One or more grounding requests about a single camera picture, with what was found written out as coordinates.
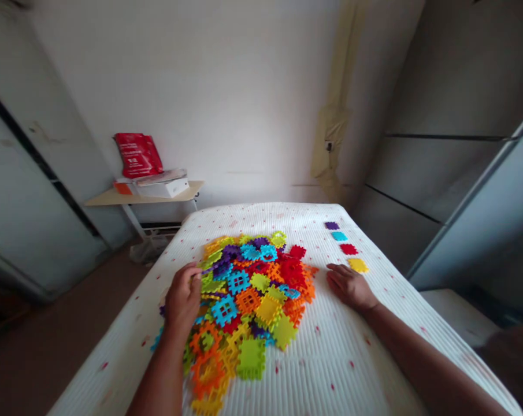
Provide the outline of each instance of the white bedsheet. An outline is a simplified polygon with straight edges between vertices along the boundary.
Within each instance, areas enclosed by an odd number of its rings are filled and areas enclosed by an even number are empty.
[[[287,247],[307,249],[303,261],[320,268],[316,299],[307,304],[296,340],[282,352],[269,347],[262,381],[234,379],[221,415],[425,414],[421,400],[365,321],[336,300],[325,265],[347,264],[325,228],[337,222],[370,271],[377,297],[411,328],[489,392],[507,411],[522,412],[473,350],[427,304],[339,205],[258,203],[220,206],[192,214],[108,332],[82,365],[49,415],[123,415],[151,358],[163,323],[158,303],[175,271],[199,260],[202,247],[221,235],[287,234]],[[184,393],[183,414],[193,414]]]

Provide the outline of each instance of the gray door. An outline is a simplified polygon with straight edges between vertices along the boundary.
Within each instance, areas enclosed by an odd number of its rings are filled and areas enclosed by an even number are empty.
[[[404,275],[442,227],[369,187],[352,218]]]
[[[523,0],[428,0],[387,133],[511,136],[523,120]]]
[[[0,257],[54,294],[86,276],[106,249],[0,119]]]
[[[384,138],[365,183],[446,223],[503,142]]]

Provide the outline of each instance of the person's right hand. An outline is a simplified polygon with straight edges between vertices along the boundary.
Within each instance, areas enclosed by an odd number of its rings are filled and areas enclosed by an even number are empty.
[[[363,313],[380,304],[365,278],[344,265],[328,264],[327,282],[335,295],[355,311]]]

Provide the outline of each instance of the brown floor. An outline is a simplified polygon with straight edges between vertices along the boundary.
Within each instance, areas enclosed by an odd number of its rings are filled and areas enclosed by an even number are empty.
[[[147,272],[130,262],[127,246],[55,303],[2,333],[0,415],[45,415]]]

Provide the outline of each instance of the red bag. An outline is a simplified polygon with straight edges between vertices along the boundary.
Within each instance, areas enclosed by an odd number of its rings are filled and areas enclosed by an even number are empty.
[[[117,133],[114,139],[123,158],[123,176],[133,179],[163,173],[163,164],[151,136]]]

